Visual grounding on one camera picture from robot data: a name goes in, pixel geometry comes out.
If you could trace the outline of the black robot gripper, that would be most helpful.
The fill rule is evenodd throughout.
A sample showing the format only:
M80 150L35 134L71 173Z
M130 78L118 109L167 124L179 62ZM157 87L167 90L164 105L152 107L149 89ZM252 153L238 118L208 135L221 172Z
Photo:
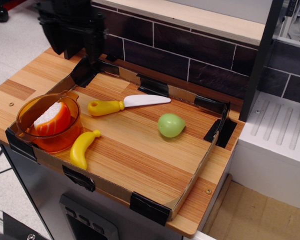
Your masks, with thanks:
M34 7L39 22L52 49L60 55L68 45L65 31L83 33L83 42L91 65L105 48L105 16L89 0L39 0Z

